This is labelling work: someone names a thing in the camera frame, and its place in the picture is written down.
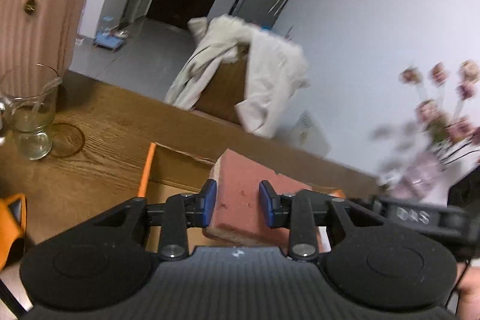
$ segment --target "white cloth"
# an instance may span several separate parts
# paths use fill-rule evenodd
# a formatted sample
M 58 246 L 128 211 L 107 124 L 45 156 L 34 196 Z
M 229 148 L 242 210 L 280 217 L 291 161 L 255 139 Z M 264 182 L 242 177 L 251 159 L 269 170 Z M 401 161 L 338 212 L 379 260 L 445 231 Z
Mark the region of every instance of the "white cloth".
M 308 86 L 307 68 L 301 46 L 267 31 L 256 31 L 250 45 L 245 100 L 235 105 L 243 128 L 272 138 L 290 97 Z
M 165 102 L 190 110 L 217 71 L 221 61 L 237 59 L 237 44 L 250 43 L 257 29 L 243 19 L 220 16 L 210 22 L 205 37 L 175 78 Z
M 192 18 L 190 21 L 187 22 L 188 30 L 193 34 L 193 38 L 195 39 L 195 44 L 200 44 L 200 41 L 203 40 L 205 34 L 207 34 L 208 30 L 208 19 L 207 17 L 203 16 L 200 18 Z
M 194 21 L 203 29 L 204 21 Z M 235 62 L 237 44 L 250 44 L 245 100 L 235 109 L 243 128 L 258 136 L 272 138 L 289 98 L 308 85 L 308 62 L 300 46 L 242 19 L 220 16 L 210 23 L 183 69 L 171 85 L 165 102 L 190 110 L 212 79 L 221 62 Z

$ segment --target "orange object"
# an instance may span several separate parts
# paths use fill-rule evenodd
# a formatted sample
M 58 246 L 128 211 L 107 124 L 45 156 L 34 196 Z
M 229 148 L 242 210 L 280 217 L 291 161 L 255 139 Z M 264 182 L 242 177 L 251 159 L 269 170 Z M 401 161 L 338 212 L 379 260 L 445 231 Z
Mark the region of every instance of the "orange object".
M 0 270 L 25 251 L 27 209 L 24 194 L 0 199 Z
M 332 197 L 337 197 L 337 198 L 346 198 L 347 196 L 345 195 L 345 193 L 343 192 L 343 190 L 334 190 L 330 193 L 328 193 L 328 195 L 332 196 Z
M 138 187 L 138 197 L 145 198 L 147 193 L 148 178 L 150 178 L 150 169 L 152 168 L 153 157 L 155 155 L 155 143 L 150 143 L 148 148 L 147 160 L 145 161 L 145 167 L 143 168 L 142 178 L 140 179 L 140 186 Z

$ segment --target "glass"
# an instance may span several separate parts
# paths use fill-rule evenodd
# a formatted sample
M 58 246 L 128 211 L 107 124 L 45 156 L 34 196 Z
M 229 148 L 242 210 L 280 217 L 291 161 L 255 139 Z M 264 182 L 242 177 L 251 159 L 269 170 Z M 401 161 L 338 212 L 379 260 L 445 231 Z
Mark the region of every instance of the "glass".
M 52 149 L 51 126 L 57 89 L 62 79 L 46 65 L 22 65 L 0 80 L 6 120 L 20 153 L 29 160 L 46 156 Z
M 442 172 L 443 165 L 435 154 L 421 152 L 389 194 L 400 199 L 423 199 L 434 189 Z

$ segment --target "circular pad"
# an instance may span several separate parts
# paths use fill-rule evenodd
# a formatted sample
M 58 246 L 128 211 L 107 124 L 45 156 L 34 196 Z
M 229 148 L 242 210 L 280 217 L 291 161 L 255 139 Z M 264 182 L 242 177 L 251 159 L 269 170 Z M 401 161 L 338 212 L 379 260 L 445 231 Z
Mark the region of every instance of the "circular pad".
M 325 269 L 333 285 L 347 297 L 388 311 L 441 304 L 457 276 L 450 251 L 393 224 L 349 232 L 327 255 Z
M 147 252 L 134 242 L 40 244 L 23 258 L 20 278 L 33 303 L 67 311 L 93 310 L 127 299 L 147 281 Z

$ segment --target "human hand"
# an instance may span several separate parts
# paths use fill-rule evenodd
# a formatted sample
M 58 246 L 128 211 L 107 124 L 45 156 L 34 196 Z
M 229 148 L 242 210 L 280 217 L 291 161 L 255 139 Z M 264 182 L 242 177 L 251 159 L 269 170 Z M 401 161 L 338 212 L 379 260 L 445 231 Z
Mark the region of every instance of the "human hand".
M 465 266 L 458 266 L 458 276 Z M 480 268 L 472 267 L 467 271 L 459 286 L 457 315 L 461 320 L 480 319 Z

